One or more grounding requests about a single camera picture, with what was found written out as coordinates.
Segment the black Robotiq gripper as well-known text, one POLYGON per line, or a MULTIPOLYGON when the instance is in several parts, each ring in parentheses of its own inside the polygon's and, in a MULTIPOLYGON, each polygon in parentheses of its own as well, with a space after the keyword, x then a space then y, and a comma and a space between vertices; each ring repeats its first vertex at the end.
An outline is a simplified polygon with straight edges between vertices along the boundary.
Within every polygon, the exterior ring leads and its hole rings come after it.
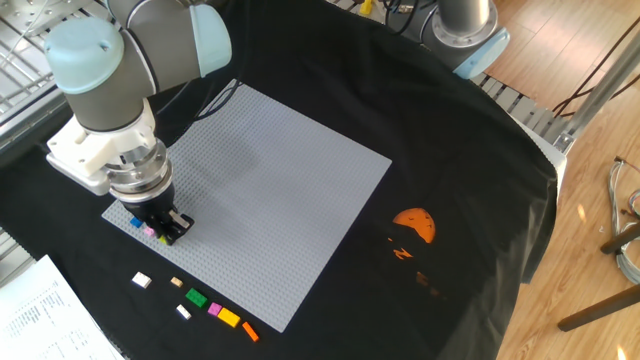
POLYGON ((142 202, 122 201, 133 216, 152 228, 157 237, 164 236, 168 245, 173 245, 195 224, 191 217, 178 213, 174 206, 175 187, 170 185, 158 196, 142 202))

